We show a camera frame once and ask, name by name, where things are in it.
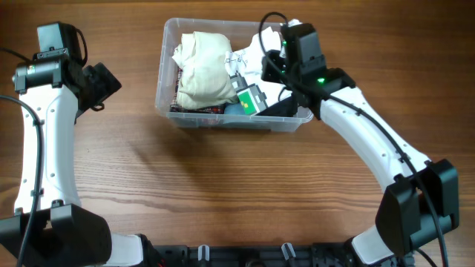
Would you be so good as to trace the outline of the white printed t-shirt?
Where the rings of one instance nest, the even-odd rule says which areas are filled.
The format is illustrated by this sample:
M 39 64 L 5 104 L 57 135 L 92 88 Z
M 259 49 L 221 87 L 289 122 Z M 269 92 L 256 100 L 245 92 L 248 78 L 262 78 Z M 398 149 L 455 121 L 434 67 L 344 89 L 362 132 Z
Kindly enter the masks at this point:
M 281 51 L 281 35 L 271 27 L 255 34 L 248 47 L 225 55 L 225 69 L 247 116 L 258 116 L 292 95 L 283 84 L 262 80 L 262 58 L 269 50 Z

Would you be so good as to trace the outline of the black cloth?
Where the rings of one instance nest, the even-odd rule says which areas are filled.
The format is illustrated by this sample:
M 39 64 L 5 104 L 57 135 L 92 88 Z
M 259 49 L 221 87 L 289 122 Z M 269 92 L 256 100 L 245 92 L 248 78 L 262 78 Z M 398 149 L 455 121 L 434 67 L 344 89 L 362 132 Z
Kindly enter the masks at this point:
M 275 103 L 264 111 L 261 111 L 258 116 L 293 117 L 297 112 L 298 103 L 294 100 L 293 95 L 290 95 L 286 99 Z

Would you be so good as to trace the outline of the blue denim jeans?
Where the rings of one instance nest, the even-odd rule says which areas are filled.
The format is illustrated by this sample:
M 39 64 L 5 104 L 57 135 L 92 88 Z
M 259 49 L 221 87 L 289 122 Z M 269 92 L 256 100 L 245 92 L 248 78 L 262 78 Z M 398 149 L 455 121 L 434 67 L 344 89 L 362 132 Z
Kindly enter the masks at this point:
M 239 103 L 235 103 L 235 104 L 226 103 L 223 113 L 225 115 L 245 115 L 246 114 L 243 106 Z

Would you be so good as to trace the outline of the cream cloth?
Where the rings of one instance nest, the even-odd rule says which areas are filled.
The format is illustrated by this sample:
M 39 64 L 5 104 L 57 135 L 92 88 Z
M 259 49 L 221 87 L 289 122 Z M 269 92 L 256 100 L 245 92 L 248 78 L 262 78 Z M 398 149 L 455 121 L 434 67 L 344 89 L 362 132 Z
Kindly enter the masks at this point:
M 172 59 L 182 75 L 177 104 L 189 110 L 238 101 L 226 71 L 225 55 L 232 50 L 223 34 L 194 31 L 184 33 Z

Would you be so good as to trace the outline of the red navy plaid shirt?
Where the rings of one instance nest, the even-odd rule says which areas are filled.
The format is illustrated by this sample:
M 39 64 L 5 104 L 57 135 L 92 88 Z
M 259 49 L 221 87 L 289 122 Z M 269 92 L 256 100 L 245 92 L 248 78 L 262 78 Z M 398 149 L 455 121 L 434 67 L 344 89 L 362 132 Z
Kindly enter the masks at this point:
M 180 79 L 182 76 L 182 70 L 180 68 L 177 69 L 177 79 L 175 82 L 175 95 L 172 98 L 170 104 L 170 112 L 177 112 L 177 113 L 210 113 L 210 114 L 224 114 L 225 105 L 215 105 L 215 106 L 208 106 L 204 108 L 198 109 L 186 109 L 183 106 L 177 103 L 177 92 L 180 84 Z

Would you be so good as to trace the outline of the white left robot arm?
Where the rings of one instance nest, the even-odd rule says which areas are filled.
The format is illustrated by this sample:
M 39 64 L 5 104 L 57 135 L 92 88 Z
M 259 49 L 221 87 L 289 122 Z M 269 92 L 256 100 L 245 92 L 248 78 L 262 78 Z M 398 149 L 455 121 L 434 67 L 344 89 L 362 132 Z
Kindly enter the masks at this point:
M 22 183 L 13 216 L 1 221 L 1 244 L 19 266 L 146 266 L 153 248 L 140 234 L 111 232 L 81 206 L 73 156 L 74 125 L 120 89 L 103 64 L 67 56 L 20 64 L 13 77 L 22 108 Z

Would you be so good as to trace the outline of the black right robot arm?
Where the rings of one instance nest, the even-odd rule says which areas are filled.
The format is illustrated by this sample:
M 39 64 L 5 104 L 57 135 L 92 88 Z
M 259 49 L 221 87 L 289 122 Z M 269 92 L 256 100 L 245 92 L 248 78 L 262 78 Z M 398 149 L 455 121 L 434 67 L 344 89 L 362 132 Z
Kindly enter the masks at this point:
M 368 105 L 355 82 L 342 69 L 326 68 L 322 59 L 283 59 L 271 50 L 262 59 L 263 77 L 286 85 L 340 134 L 383 190 L 374 226 L 347 241 L 353 260 L 375 266 L 437 240 L 442 264 L 448 266 L 444 235 L 459 226 L 456 168 L 446 159 L 433 162 L 408 145 Z

